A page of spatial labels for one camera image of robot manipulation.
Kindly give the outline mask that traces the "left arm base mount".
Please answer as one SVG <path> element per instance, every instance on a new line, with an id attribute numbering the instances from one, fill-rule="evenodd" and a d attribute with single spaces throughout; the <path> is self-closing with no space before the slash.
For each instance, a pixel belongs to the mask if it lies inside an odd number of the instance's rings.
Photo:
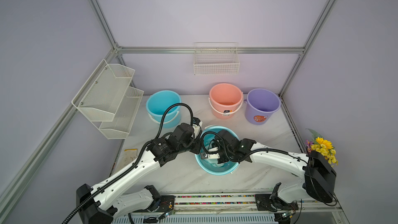
<path id="1" fill-rule="evenodd" d="M 137 210 L 136 213 L 165 212 L 170 209 L 170 205 L 174 207 L 176 198 L 174 195 L 161 195 L 154 185 L 148 185 L 145 189 L 150 192 L 152 202 L 148 208 Z"/>

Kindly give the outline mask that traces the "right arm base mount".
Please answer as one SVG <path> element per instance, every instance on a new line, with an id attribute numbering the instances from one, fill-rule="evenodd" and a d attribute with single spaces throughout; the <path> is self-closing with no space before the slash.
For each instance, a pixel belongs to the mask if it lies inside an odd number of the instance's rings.
<path id="1" fill-rule="evenodd" d="M 281 183 L 277 183 L 271 194 L 255 194 L 255 203 L 258 211 L 269 211 L 276 213 L 278 211 L 293 211 L 299 209 L 296 202 L 287 203 L 279 198 L 278 190 Z"/>

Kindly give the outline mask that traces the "mint green microfiber cloth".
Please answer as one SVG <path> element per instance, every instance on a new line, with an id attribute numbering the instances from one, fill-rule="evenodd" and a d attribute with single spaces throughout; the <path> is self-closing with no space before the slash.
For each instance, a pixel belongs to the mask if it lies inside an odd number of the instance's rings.
<path id="1" fill-rule="evenodd" d="M 212 140 L 207 146 L 208 153 L 219 152 L 219 149 L 219 144 L 215 140 Z M 224 162 L 221 160 L 221 158 L 208 159 L 207 161 L 215 167 L 222 167 L 224 165 Z"/>

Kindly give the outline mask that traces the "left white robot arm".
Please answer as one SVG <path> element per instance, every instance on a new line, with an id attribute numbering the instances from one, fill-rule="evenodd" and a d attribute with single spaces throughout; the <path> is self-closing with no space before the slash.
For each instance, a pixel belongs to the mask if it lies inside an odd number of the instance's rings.
<path id="1" fill-rule="evenodd" d="M 199 153 L 202 122 L 182 123 L 161 137 L 148 141 L 138 157 L 106 180 L 82 185 L 76 191 L 77 208 L 84 224 L 110 224 L 116 218 L 138 210 L 155 212 L 162 196 L 153 185 L 127 194 L 126 191 L 142 177 L 174 160 L 184 152 Z"/>

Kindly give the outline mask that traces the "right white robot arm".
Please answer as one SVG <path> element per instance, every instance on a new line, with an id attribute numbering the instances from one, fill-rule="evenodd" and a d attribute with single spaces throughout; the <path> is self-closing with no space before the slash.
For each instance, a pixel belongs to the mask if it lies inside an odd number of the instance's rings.
<path id="1" fill-rule="evenodd" d="M 275 185 L 269 196 L 273 207 L 281 208 L 306 198 L 331 206 L 335 200 L 336 172 L 316 151 L 310 154 L 287 152 L 250 139 L 238 140 L 225 130 L 215 133 L 213 140 L 221 159 L 235 163 L 266 164 L 296 176 L 290 183 Z"/>

